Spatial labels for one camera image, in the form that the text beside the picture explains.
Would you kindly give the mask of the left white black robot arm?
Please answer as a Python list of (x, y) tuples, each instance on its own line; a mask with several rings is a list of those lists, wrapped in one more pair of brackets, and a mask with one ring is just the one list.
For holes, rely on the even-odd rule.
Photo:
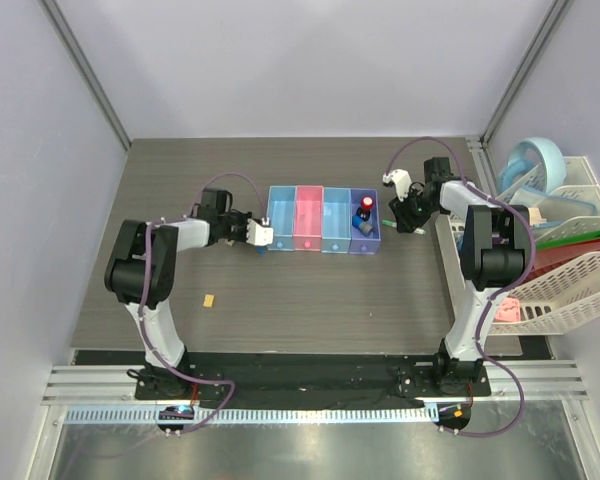
[(209, 187), (178, 219), (122, 222), (104, 285), (132, 316), (144, 346), (143, 366), (127, 371), (136, 381), (137, 399), (183, 399), (194, 391), (188, 350), (169, 303), (178, 254), (221, 240), (246, 243), (257, 224), (251, 211), (233, 207), (229, 191)]

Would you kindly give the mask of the green white marker pen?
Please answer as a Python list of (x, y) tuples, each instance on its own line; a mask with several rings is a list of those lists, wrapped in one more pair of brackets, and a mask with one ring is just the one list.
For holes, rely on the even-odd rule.
[[(381, 220), (381, 224), (383, 226), (386, 226), (386, 227), (389, 227), (389, 228), (393, 228), (395, 230), (398, 229), (397, 222), (394, 222), (394, 221), (391, 221), (391, 220), (383, 219), (383, 220)], [(426, 231), (424, 229), (422, 229), (422, 228), (416, 228), (414, 231), (407, 232), (407, 233), (415, 233), (415, 234), (418, 234), (418, 235), (425, 235)]]

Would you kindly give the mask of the blue grey glue stick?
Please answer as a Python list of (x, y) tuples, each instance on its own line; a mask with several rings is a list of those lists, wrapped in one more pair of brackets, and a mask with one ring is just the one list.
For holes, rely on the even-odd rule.
[(374, 230), (373, 224), (359, 215), (352, 217), (352, 225), (364, 236), (370, 236)]

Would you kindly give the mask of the red cap black stamp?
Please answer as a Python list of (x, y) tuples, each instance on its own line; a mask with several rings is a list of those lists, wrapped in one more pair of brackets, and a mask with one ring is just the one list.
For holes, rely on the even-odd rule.
[(356, 215), (358, 217), (360, 217), (364, 222), (366, 222), (369, 220), (369, 218), (371, 216), (373, 207), (374, 207), (373, 197), (369, 196), (369, 195), (364, 196), (360, 199), (360, 204), (356, 211)]

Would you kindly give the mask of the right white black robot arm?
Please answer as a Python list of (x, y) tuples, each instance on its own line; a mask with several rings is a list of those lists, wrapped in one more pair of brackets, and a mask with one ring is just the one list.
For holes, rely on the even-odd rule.
[(400, 233), (413, 233), (435, 213), (464, 222), (459, 264), (464, 301), (424, 377), (445, 395), (463, 395), (480, 381), (485, 360), (484, 333), (513, 286), (526, 278), (535, 255), (528, 209), (489, 197), (474, 183), (451, 172), (449, 159), (424, 162), (425, 181), (414, 182), (403, 169), (382, 176), (395, 190), (389, 207)]

